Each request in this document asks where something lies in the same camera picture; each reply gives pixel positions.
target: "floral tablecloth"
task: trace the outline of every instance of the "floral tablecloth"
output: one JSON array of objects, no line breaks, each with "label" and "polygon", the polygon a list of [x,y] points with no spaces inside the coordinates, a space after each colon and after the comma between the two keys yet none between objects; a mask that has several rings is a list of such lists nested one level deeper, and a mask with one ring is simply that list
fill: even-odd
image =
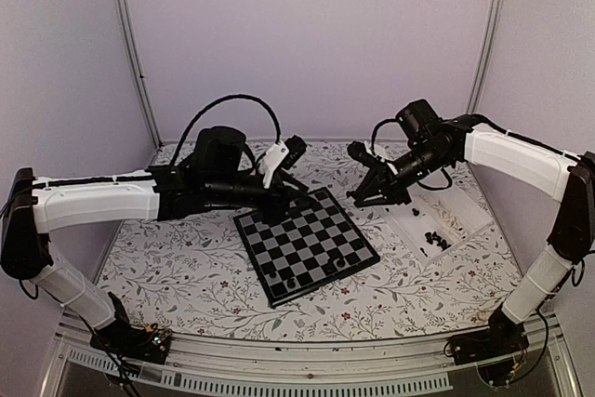
[{"label": "floral tablecloth", "polygon": [[[255,142],[256,155],[269,144]],[[387,146],[391,156],[406,151]],[[182,156],[189,153],[187,145]],[[166,163],[174,145],[157,154]],[[492,222],[468,242],[423,268],[372,208],[346,198],[365,168],[347,143],[313,142],[292,169],[313,189],[326,186],[381,256],[381,262],[273,310],[232,217],[217,211],[168,222],[124,223],[99,278],[122,299],[136,324],[157,322],[210,337],[328,341],[427,335],[485,324],[521,276]],[[459,164],[451,175],[483,209],[475,179]]]}]

